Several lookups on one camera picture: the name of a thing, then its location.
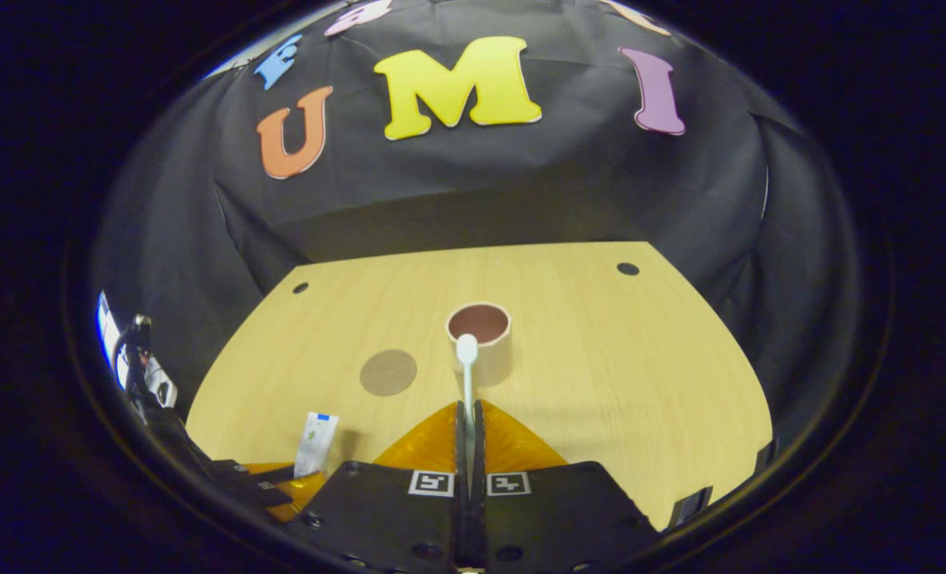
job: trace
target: black cloth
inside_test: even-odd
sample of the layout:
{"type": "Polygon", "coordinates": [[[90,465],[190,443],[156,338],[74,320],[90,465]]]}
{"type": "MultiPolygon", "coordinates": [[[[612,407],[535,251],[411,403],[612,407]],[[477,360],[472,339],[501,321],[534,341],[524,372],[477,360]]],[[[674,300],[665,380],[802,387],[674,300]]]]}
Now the black cloth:
{"type": "Polygon", "coordinates": [[[259,62],[208,77],[157,120],[112,189],[97,284],[153,319],[156,355],[189,401],[232,333],[296,265],[519,243],[651,242],[749,357],[782,444],[849,362],[859,316],[856,232],[842,190],[800,124],[738,70],[590,1],[394,0],[336,37],[299,30],[294,65],[265,91],[259,62]],[[478,37],[515,36],[535,124],[388,141],[381,59],[420,49],[451,68],[478,37]],[[641,130],[629,47],[673,66],[680,136],[641,130]],[[333,86],[327,142],[273,179],[257,124],[333,86]],[[131,265],[117,265],[117,261],[131,265]]]}

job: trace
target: white paper cup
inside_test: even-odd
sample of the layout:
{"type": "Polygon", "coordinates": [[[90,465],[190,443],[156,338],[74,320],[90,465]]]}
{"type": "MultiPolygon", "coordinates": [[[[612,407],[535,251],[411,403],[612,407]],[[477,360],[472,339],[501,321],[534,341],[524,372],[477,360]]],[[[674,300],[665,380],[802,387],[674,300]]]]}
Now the white paper cup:
{"type": "Polygon", "coordinates": [[[444,323],[451,342],[452,370],[462,384],[463,365],[455,359],[459,337],[469,333],[477,340],[477,360],[473,363],[473,386],[501,383],[512,372],[512,316],[501,305],[478,302],[454,310],[444,323]]]}

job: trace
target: light wood tabletop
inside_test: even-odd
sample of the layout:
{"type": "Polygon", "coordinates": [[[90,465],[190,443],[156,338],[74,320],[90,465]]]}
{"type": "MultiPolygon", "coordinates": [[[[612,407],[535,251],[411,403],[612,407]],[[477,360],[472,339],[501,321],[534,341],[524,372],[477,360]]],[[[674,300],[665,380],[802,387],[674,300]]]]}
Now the light wood tabletop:
{"type": "Polygon", "coordinates": [[[771,440],[763,391],[714,310],[644,242],[478,247],[294,269],[207,373],[187,429],[212,458],[292,461],[308,411],[338,415],[329,472],[373,461],[462,399],[444,323],[470,302],[512,316],[512,371],[487,399],[569,462],[597,461],[658,529],[675,501],[711,502],[771,440]],[[617,269],[622,262],[637,275],[617,269]],[[308,287],[294,292],[298,285],[308,287]],[[375,396],[360,370],[386,349],[416,378],[375,396]]]}

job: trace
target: circular coaster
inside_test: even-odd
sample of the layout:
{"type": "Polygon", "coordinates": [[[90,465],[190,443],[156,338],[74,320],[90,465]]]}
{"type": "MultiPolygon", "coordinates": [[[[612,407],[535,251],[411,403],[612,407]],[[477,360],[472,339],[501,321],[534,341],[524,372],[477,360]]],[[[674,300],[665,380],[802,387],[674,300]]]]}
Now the circular coaster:
{"type": "Polygon", "coordinates": [[[400,349],[382,350],[360,369],[360,384],[377,396],[402,392],[415,378],[416,360],[400,349]]]}

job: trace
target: yellow letter m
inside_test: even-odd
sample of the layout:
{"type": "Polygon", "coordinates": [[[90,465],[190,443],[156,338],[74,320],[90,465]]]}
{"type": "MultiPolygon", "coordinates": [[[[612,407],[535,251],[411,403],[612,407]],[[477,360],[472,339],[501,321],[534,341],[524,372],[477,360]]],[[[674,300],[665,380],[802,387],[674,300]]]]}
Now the yellow letter m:
{"type": "Polygon", "coordinates": [[[444,68],[423,50],[377,62],[374,72],[386,77],[392,101],[392,122],[384,128],[384,137],[400,140],[430,131],[430,119],[417,108],[417,96],[441,123],[457,126],[474,87],[477,102],[470,119],[477,124],[540,120],[540,106],[530,101],[519,65],[519,52],[524,48],[526,41],[520,37],[481,37],[466,46],[453,69],[444,68]]]}

